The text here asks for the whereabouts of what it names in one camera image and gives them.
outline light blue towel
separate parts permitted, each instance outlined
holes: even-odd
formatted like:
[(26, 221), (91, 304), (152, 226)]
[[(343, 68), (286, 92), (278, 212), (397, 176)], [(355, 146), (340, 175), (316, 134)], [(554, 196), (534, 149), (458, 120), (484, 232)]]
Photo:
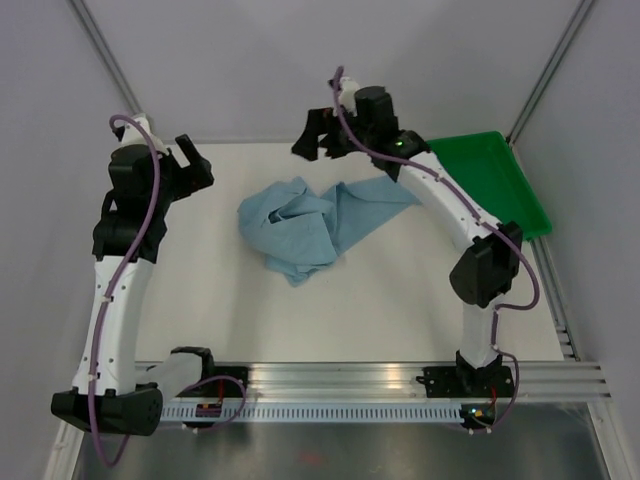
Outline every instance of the light blue towel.
[(300, 285), (416, 198), (388, 176), (338, 183), (317, 197), (306, 182), (276, 182), (238, 208), (240, 234), (266, 266)]

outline white tabletop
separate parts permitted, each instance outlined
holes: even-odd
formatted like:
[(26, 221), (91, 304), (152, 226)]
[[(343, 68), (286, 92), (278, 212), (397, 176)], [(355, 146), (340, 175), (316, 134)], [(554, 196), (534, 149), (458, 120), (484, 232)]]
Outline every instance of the white tabletop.
[[(139, 360), (161, 361), (183, 345), (209, 347), (219, 361), (454, 359), (462, 303), (448, 275), (460, 253), (428, 209), (409, 207), (297, 288), (268, 271), (263, 254), (238, 233), (244, 198), (298, 175), (318, 194), (339, 181), (380, 175), (365, 156), (307, 163), (291, 156), (288, 144), (198, 148), (216, 181), (167, 215), (143, 306)], [(524, 252), (533, 262), (529, 245)], [(531, 292), (521, 268), (508, 300), (527, 303)], [(521, 360), (563, 359), (544, 294), (534, 310), (501, 318), (502, 349)]]

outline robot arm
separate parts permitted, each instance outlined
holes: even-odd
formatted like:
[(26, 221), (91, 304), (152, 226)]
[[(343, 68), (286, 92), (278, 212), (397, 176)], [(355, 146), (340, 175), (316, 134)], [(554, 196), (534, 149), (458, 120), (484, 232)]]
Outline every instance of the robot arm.
[[(493, 311), (502, 295), (510, 290), (519, 266), (517, 256), (509, 247), (481, 225), (487, 223), (499, 229), (518, 247), (522, 243), (522, 230), (514, 222), (500, 224), (483, 210), (446, 172), (418, 134), (399, 128), (391, 96), (383, 87), (360, 88), (352, 79), (342, 77), (340, 89), (339, 102), (345, 119), (360, 143), (375, 152), (428, 167), (438, 175), (436, 179), (414, 166), (371, 158), (374, 166), (436, 212), (462, 254), (449, 280), (463, 301), (463, 339), (456, 355), (457, 374), (469, 390), (473, 390), (474, 384), (486, 380), (489, 370), (500, 368), (501, 358), (491, 345)], [(332, 108), (308, 112), (305, 130), (293, 145), (292, 153), (314, 161), (318, 159), (320, 147), (326, 149), (326, 156), (330, 158), (358, 150)], [(447, 188), (442, 179), (456, 187), (466, 202)], [(465, 203), (473, 206), (480, 221), (470, 214)]]
[[(89, 383), (96, 384), (96, 411), (101, 432), (150, 435), (160, 420), (163, 401), (169, 401), (186, 387), (213, 375), (213, 358), (208, 349), (174, 349), (161, 365), (135, 371), (135, 348), (140, 310), (147, 284), (157, 261), (160, 242), (167, 231), (164, 217), (172, 202), (213, 184), (210, 163), (202, 158), (186, 135), (176, 138), (189, 160), (180, 167), (171, 150), (151, 134), (147, 118), (136, 122), (149, 134), (160, 155), (160, 189), (152, 221), (143, 241), (120, 276), (113, 295), (105, 291), (134, 238), (148, 209), (153, 178), (151, 154), (140, 133), (120, 127), (120, 147), (111, 155), (109, 175), (113, 190), (107, 193), (101, 219), (93, 231), (96, 283), (89, 332), (70, 391), (53, 395), (51, 411), (70, 424), (90, 430)], [(98, 345), (97, 369), (90, 375), (94, 330), (100, 306), (109, 306)]]

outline gray wall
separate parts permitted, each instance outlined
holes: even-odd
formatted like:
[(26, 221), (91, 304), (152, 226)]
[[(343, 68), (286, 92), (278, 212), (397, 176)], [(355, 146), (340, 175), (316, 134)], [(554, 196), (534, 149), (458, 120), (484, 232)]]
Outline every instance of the gray wall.
[(518, 141), (578, 341), (640, 458), (640, 2), (599, 2)]
[(169, 137), (277, 140), (344, 63), (429, 138), (508, 131), (577, 0), (87, 0)]
[(63, 0), (6, 2), (0, 65), (0, 476), (35, 480), (87, 332), (122, 105)]

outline metal corner post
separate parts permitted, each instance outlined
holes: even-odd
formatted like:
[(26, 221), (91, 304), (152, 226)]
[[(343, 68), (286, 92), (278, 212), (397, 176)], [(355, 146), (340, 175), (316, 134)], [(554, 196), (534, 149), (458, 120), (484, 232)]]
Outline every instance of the metal corner post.
[(549, 60), (547, 60), (547, 64), (545, 65), (542, 73), (538, 77), (533, 90), (529, 94), (529, 98), (525, 102), (522, 110), (520, 110), (520, 114), (516, 119), (511, 131), (507, 135), (507, 141), (510, 145), (514, 145), (518, 140), (518, 137), (524, 130), (525, 125), (533, 115), (540, 99), (544, 95), (549, 83), (551, 82), (553, 76), (558, 70), (558, 67), (562, 64), (567, 51), (573, 44), (576, 36), (580, 32), (581, 28), (585, 24), (585, 20), (588, 18), (589, 13), (593, 10), (593, 6), (596, 4), (597, 0), (580, 0), (576, 9), (574, 10), (567, 26), (565, 27), (558, 43), (556, 44)]
[(93, 18), (93, 15), (85, 1), (67, 0), (67, 3), (82, 26), (82, 29), (91, 42), (91, 46), (98, 55), (98, 58), (107, 70), (107, 73), (118, 90), (118, 93), (122, 97), (122, 100), (129, 111), (128, 113), (133, 114), (142, 112), (143, 110), (138, 98), (135, 93), (133, 93), (129, 82), (122, 73), (120, 65), (118, 65), (113, 52), (109, 48), (104, 35), (102, 35), (102, 32), (100, 31), (100, 28), (98, 27), (96, 20)]

